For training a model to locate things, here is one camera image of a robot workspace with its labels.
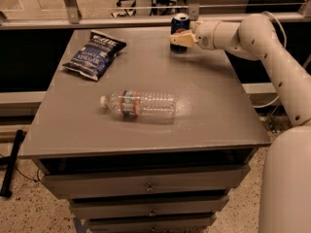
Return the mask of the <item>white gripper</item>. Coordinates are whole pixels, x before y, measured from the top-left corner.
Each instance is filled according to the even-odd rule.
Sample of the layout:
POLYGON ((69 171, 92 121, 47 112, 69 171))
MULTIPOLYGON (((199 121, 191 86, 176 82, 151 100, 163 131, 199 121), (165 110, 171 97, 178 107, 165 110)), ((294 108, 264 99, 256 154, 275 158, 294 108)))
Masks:
POLYGON ((196 43, 204 50, 214 50, 214 34, 219 20, 196 20, 190 23, 190 29, 170 36, 170 43, 192 48, 196 43))

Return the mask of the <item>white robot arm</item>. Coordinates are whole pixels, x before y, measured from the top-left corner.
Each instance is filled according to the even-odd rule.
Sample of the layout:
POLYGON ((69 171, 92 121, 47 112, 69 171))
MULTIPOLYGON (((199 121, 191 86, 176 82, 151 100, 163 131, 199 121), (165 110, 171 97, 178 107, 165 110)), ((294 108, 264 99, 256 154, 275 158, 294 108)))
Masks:
POLYGON ((265 158, 259 233, 311 233, 311 76, 280 43, 269 16, 197 20, 170 42, 262 63, 293 127, 273 141, 265 158))

